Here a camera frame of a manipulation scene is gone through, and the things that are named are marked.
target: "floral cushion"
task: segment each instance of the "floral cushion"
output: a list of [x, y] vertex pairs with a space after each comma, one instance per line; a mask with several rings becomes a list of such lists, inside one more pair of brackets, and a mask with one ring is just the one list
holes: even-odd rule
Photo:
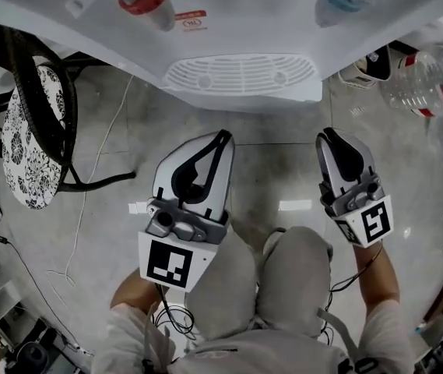
[[[55, 72], [43, 65], [37, 73], [55, 116], [65, 127], [62, 85]], [[43, 152], [29, 129], [20, 106], [19, 92], [14, 89], [2, 131], [3, 170], [13, 195], [31, 209], [48, 205], [61, 181], [61, 166]]]

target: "tile floor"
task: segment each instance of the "tile floor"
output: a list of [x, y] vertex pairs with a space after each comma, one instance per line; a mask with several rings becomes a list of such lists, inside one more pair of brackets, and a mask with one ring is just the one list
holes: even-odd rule
[[[128, 78], [110, 67], [88, 68], [76, 82], [79, 135], [74, 165], [83, 179], [90, 175]], [[52, 291], [45, 271], [65, 270], [83, 196], [61, 193], [47, 208], [29, 210], [9, 191], [0, 161], [0, 204], [5, 213], [0, 234], [18, 245], [53, 309], [80, 344], [93, 350], [105, 334], [115, 288], [137, 267], [137, 231], [148, 217], [130, 215], [128, 204], [150, 197], [156, 166], [175, 147], [225, 128], [237, 143], [228, 201], [235, 231], [260, 250], [276, 226], [315, 229], [335, 248], [335, 282], [354, 274], [355, 266], [351, 248], [319, 203], [321, 174], [314, 141], [329, 125], [353, 132], [370, 146], [392, 196], [396, 229], [385, 247], [399, 277], [406, 326], [413, 330], [443, 283], [443, 153], [429, 151], [424, 120], [390, 110], [376, 88], [349, 89], [334, 78], [325, 84], [320, 104], [285, 115], [201, 110], [134, 79], [94, 180], [130, 169], [137, 170], [137, 177], [88, 193], [69, 270], [77, 287], [48, 274], [67, 307]], [[280, 201], [296, 199], [306, 199], [308, 209], [279, 211]], [[58, 325], [9, 247], [0, 245], [0, 260], [27, 284], [33, 309]], [[365, 313], [357, 284], [335, 296], [331, 311], [357, 339]]]

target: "gray pants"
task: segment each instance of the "gray pants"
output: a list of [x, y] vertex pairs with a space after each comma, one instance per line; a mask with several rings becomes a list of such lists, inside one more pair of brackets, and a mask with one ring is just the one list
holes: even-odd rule
[[[316, 316], [329, 296], [332, 247], [310, 228], [295, 227], [265, 251], [259, 273], [250, 248], [233, 232], [186, 305], [207, 340], [263, 328], [320, 334]], [[256, 294], [256, 281], [259, 290]]]

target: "shirt sleeve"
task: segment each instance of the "shirt sleeve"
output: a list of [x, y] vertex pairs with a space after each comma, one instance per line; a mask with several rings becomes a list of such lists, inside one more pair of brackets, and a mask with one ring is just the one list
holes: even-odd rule
[[[92, 374], [143, 374], [146, 315], [125, 303], [111, 309], [107, 338], [95, 354]], [[158, 371], [174, 354], [174, 345], [152, 323], [148, 325], [149, 359]]]
[[370, 313], [359, 349], [362, 355], [377, 359], [389, 374], [413, 373], [413, 352], [397, 301], [383, 301]]

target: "warning sticker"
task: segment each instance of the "warning sticker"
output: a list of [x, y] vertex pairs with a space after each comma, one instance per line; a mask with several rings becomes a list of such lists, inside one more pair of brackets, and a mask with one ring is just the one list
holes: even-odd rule
[[206, 30], [206, 12], [203, 9], [197, 11], [182, 12], [174, 17], [184, 32], [193, 30]]

